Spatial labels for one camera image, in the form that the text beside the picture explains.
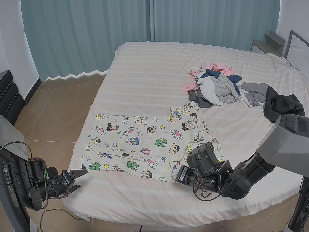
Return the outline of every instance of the headboard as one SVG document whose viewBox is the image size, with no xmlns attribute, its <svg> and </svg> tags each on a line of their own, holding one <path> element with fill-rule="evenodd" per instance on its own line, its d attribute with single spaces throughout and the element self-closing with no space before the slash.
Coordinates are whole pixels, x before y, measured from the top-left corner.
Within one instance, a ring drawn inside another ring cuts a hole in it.
<svg viewBox="0 0 309 232">
<path fill-rule="evenodd" d="M 293 30 L 284 57 L 309 79 L 309 43 Z"/>
</svg>

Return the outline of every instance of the green cartoon character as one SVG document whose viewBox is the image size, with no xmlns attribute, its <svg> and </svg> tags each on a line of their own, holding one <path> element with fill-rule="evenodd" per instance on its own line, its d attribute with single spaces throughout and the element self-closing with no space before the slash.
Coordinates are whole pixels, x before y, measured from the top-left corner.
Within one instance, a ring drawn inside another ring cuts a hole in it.
<svg viewBox="0 0 309 232">
<path fill-rule="evenodd" d="M 165 147 L 166 143 L 168 141 L 164 138 L 160 138 L 156 141 L 155 145 L 159 146 L 159 147 Z"/>
<path fill-rule="evenodd" d="M 90 163 L 90 165 L 89 165 L 89 170 L 100 170 L 100 164 L 99 163 L 97 163 L 97 162 L 92 162 L 92 163 Z"/>
<path fill-rule="evenodd" d="M 130 168 L 131 170 L 136 171 L 138 168 L 138 164 L 134 161 L 127 161 L 127 167 Z"/>
</svg>

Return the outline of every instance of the cartoon print shirt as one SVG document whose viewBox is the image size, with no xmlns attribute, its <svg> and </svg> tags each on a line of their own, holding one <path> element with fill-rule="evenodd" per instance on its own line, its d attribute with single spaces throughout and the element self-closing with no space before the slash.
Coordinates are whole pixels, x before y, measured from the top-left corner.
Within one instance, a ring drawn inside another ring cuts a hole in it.
<svg viewBox="0 0 309 232">
<path fill-rule="evenodd" d="M 187 154 L 212 142 L 219 160 L 220 142 L 209 135 L 195 102 L 171 107 L 166 117 L 97 114 L 85 138 L 81 168 L 114 170 L 142 178 L 175 182 Z"/>
</svg>

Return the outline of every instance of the white wall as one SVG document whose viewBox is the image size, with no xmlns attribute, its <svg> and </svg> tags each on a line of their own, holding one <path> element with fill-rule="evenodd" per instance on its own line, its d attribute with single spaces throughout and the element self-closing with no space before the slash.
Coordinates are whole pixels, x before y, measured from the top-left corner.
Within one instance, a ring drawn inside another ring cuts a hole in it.
<svg viewBox="0 0 309 232">
<path fill-rule="evenodd" d="M 23 98 L 39 78 L 23 31 L 20 0 L 0 0 L 0 73 L 6 70 Z"/>
<path fill-rule="evenodd" d="M 283 56 L 293 30 L 309 42 L 309 0 L 281 0 L 276 33 L 285 40 Z"/>
</svg>

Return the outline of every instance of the mattress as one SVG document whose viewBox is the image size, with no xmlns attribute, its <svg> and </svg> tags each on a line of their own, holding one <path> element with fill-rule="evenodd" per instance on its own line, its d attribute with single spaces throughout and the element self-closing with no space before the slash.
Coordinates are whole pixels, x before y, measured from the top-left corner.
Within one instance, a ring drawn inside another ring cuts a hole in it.
<svg viewBox="0 0 309 232">
<path fill-rule="evenodd" d="M 309 114 L 308 81 L 273 54 L 200 44 L 127 42 L 115 52 L 77 140 L 69 169 L 80 168 L 83 137 L 99 113 L 164 116 L 170 106 L 188 103 L 181 88 L 192 81 L 188 69 L 224 62 L 249 83 L 267 83 L 279 94 L 295 94 Z M 273 125 L 261 107 L 243 101 L 203 109 L 210 134 L 218 138 L 232 167 L 248 159 Z M 117 171 L 89 171 L 81 188 L 63 200 L 76 213 L 105 221 L 162 227 L 193 227 L 255 214 L 296 194 L 302 177 L 281 168 L 255 184 L 240 200 L 201 202 L 192 188 Z"/>
</svg>

